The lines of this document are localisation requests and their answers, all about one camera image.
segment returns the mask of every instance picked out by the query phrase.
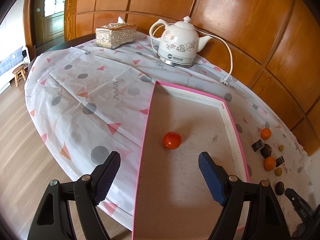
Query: orange ball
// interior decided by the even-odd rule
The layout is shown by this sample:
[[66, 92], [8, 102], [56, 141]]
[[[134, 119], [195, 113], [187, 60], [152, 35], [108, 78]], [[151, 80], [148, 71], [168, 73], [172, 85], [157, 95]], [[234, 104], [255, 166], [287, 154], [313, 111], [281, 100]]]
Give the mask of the orange ball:
[[261, 130], [261, 138], [268, 140], [271, 137], [271, 130], [269, 128], [263, 128]]
[[177, 149], [181, 141], [181, 135], [177, 132], [169, 132], [163, 137], [163, 145], [170, 150]]
[[276, 160], [274, 157], [269, 156], [265, 158], [263, 166], [266, 171], [272, 171], [276, 167]]

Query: metal screw head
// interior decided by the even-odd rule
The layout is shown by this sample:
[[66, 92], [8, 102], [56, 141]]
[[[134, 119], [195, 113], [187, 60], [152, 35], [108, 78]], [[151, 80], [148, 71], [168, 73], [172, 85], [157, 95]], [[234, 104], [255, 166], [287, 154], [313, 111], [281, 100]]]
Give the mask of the metal screw head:
[[50, 186], [55, 186], [57, 185], [58, 181], [56, 179], [53, 179], [50, 181]]
[[238, 180], [238, 178], [235, 175], [231, 175], [231, 176], [229, 176], [229, 180], [232, 182], [236, 182]]
[[83, 176], [81, 177], [81, 179], [82, 179], [83, 181], [88, 181], [90, 178], [91, 178], [90, 175], [83, 175]]
[[261, 182], [262, 186], [268, 187], [269, 186], [269, 182], [267, 182], [266, 180], [263, 180]]

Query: kettle spout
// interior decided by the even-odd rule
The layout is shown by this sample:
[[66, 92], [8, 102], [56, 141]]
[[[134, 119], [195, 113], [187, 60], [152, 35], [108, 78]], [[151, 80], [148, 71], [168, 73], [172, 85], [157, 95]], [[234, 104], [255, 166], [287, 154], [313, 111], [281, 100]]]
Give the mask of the kettle spout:
[[211, 39], [210, 36], [204, 36], [199, 38], [199, 46], [198, 46], [198, 52], [201, 51], [204, 46], [207, 44], [207, 42]]

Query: electric kettle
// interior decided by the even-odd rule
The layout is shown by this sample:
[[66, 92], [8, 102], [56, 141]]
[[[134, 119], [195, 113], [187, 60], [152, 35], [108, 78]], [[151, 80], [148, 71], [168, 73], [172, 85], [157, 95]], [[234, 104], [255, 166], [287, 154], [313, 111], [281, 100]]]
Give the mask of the electric kettle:
[[[164, 25], [164, 32], [160, 38], [156, 38], [153, 35], [153, 29], [159, 24]], [[158, 51], [155, 50], [159, 60], [171, 66], [186, 68], [192, 66], [197, 52], [201, 51], [211, 39], [210, 36], [199, 38], [195, 27], [190, 23], [189, 16], [173, 25], [159, 19], [151, 26], [149, 35], [160, 42]]]

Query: white wall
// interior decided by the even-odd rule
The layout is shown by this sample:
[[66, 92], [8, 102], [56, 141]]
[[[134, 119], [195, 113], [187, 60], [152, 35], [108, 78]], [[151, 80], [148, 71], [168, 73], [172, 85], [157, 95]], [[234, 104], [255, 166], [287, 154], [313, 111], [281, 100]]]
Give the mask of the white wall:
[[313, 194], [310, 197], [309, 204], [315, 209], [320, 205], [320, 148], [311, 155], [312, 162], [310, 163], [307, 173], [313, 184]]
[[0, 61], [26, 44], [23, 4], [24, 0], [17, 0], [0, 25]]

